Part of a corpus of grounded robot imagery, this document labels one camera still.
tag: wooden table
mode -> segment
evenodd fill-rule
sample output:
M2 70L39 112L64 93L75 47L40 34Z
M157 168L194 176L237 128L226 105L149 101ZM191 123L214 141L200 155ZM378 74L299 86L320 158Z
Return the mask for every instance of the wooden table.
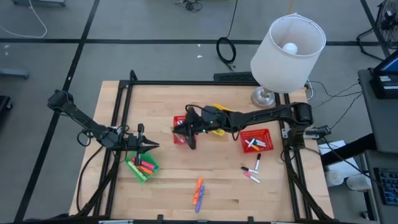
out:
M268 128L271 132L274 150L262 153L259 174L256 175L260 184L244 176L240 169L242 165L253 168L257 154L244 154L240 141L233 141L230 134L222 137L200 134L194 151L188 146L175 145L172 140L170 127L173 116L184 115L186 104L205 106L219 103L233 110L250 112L258 110L250 101L254 88L134 85L127 124L136 131L137 124L144 123L146 137L160 143L159 148L150 152L160 164L160 171L145 184L140 184L127 165L121 163L111 218L153 220L158 214L163 214L166 220L244 221L253 216L255 221L293 221L287 173L279 157L282 139L277 121L245 129ZM118 82L103 82L94 115L96 122L110 125L117 91ZM290 100L306 102L304 90L290 94ZM99 146L93 141L86 148L83 164ZM306 140L306 146L318 149L313 140ZM104 152L102 150L90 162L84 173L81 206L98 186ZM308 191L332 217L320 157L309 150L302 150L301 155ZM200 212L195 213L192 199L199 177L203 178L205 194ZM301 194L296 190L301 217L304 218ZM103 195L100 214L104 213L107 195L107 192ZM70 213L76 212L74 197Z

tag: green marker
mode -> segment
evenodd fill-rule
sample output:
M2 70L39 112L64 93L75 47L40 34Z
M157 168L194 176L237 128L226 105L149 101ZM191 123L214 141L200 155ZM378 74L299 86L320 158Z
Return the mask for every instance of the green marker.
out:
M137 169L137 167L131 162L127 162L127 164L129 164L129 166L138 174L138 176L142 179L142 180L146 180L147 178L144 176L144 174L142 174L141 171L139 171Z

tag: white cup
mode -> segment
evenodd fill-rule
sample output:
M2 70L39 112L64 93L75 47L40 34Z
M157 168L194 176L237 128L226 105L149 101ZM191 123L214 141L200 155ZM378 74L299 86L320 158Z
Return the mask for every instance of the white cup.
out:
M370 190L372 189L371 179L363 174L354 175L347 178L347 186L351 190Z
M344 178L338 170L329 170L325 172L325 178L328 187L337 186L344 182Z

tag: lamp base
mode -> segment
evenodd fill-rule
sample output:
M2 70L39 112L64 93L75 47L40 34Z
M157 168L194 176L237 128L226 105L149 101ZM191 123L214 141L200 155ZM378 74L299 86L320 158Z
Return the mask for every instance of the lamp base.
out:
M251 95L251 102L258 108L268 108L275 103L275 94L260 86Z

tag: blue marker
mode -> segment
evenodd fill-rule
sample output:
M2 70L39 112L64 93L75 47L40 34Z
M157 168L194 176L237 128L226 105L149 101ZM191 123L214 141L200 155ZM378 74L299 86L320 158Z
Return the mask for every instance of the blue marker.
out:
M203 192L205 191L205 186L202 185L200 187L200 192L199 192L199 198L198 198L198 203L197 203L197 209L195 210L197 213L200 210L200 204L201 204L201 199L203 198Z

